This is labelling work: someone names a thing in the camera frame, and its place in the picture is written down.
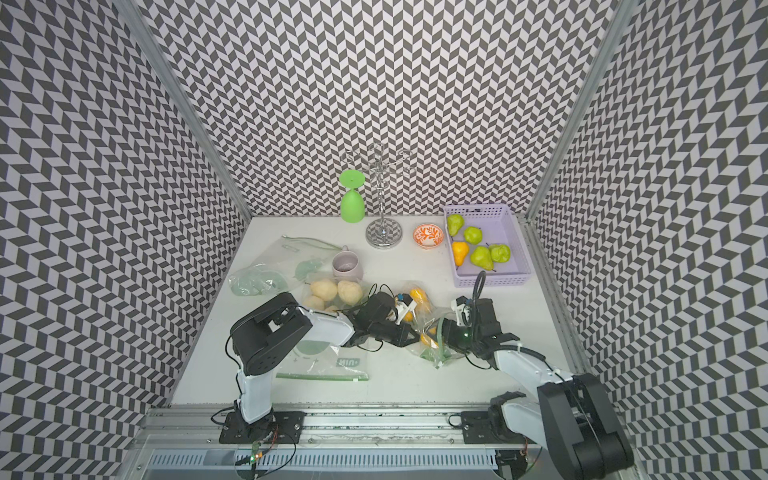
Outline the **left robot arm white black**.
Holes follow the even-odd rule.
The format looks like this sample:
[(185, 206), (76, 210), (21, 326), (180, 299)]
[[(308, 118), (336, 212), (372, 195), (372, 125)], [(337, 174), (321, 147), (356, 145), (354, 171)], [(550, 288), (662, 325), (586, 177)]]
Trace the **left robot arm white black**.
[(302, 341), (342, 348), (358, 347), (370, 338), (398, 348), (417, 343), (419, 334), (408, 322), (389, 318), (395, 312), (395, 298), (386, 292), (334, 313), (303, 306), (285, 292), (239, 319), (228, 337), (239, 365), (240, 395), (234, 403), (239, 421), (253, 427), (272, 414), (275, 370)]

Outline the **green pear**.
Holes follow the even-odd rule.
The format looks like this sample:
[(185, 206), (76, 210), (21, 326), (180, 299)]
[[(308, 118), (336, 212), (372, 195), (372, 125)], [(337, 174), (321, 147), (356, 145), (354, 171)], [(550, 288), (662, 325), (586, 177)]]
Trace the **green pear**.
[(447, 231), (450, 237), (455, 237), (464, 227), (465, 220), (460, 214), (451, 214), (446, 217)]
[(491, 251), (486, 246), (477, 246), (470, 255), (470, 261), (474, 266), (483, 270), (494, 270), (494, 261), (492, 259)]
[(469, 244), (472, 244), (472, 245), (480, 244), (483, 241), (483, 231), (479, 227), (473, 227), (473, 226), (466, 227), (463, 231), (463, 238), (464, 238), (464, 241)]
[(511, 259), (511, 249), (506, 244), (493, 244), (488, 249), (494, 263), (506, 263)]

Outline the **zip bag with green pears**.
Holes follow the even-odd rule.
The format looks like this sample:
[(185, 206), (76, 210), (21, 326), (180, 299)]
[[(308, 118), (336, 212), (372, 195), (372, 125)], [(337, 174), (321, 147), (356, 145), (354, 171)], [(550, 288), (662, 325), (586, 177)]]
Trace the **zip bag with green pears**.
[(342, 248), (312, 237), (283, 235), (247, 267), (228, 277), (233, 294), (241, 297), (291, 291), (322, 270)]

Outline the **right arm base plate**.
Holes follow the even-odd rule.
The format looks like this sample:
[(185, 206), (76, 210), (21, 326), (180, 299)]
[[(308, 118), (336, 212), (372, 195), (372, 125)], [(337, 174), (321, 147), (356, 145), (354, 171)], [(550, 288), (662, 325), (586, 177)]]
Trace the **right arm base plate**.
[(525, 445), (525, 437), (507, 429), (503, 420), (488, 411), (462, 411), (460, 429), (465, 444), (469, 445)]

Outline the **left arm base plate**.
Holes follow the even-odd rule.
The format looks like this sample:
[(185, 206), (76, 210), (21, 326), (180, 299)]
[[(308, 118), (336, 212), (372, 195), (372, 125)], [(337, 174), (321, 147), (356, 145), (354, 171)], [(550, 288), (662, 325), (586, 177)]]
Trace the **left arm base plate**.
[(247, 423), (239, 411), (229, 412), (224, 420), (220, 444), (253, 444), (266, 441), (267, 444), (297, 443), (304, 427), (306, 413), (303, 411), (271, 411), (254, 423)]

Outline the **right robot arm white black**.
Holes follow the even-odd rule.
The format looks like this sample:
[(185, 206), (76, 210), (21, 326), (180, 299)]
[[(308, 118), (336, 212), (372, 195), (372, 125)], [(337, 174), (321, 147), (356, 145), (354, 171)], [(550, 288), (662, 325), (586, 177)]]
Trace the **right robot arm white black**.
[(547, 357), (504, 332), (493, 301), (482, 296), (486, 274), (470, 297), (456, 300), (457, 320), (438, 338), (466, 357), (485, 361), (523, 390), (491, 400), (488, 418), (499, 440), (521, 435), (546, 449), (564, 479), (603, 479), (635, 465), (632, 446), (607, 391), (593, 374), (553, 366)]

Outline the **zip bag with orange fruit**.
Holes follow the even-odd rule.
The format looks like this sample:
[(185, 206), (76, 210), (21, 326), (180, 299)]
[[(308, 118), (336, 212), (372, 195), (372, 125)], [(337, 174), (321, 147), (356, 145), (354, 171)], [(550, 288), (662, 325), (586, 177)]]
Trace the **zip bag with orange fruit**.
[[(415, 282), (409, 282), (409, 283), (405, 283), (401, 288), (397, 289), (395, 291), (395, 296), (401, 293), (409, 294), (410, 290), (413, 288), (422, 288), (426, 292), (426, 290), (421, 285)], [(450, 308), (451, 302), (453, 300), (450, 302), (450, 305), (448, 307), (441, 307), (441, 306), (437, 306), (432, 301), (432, 298), (428, 294), (427, 296), (431, 302), (430, 312), (419, 312), (415, 310), (415, 319), (412, 322), (410, 323), (403, 322), (397, 325), (411, 326), (419, 334), (421, 334), (426, 329), (436, 328), (437, 335), (445, 326), (458, 326), (455, 320), (454, 313)], [(394, 313), (390, 315), (389, 319), (394, 320)], [(413, 345), (407, 346), (406, 349), (409, 350), (414, 355), (416, 355), (417, 357), (419, 357), (420, 359), (431, 363), (435, 369), (440, 369), (441, 367), (444, 367), (450, 363), (453, 363), (454, 361), (466, 355), (466, 354), (461, 355), (456, 353), (445, 352), (441, 350), (439, 347), (437, 349), (431, 349), (425, 346), (421, 341)]]

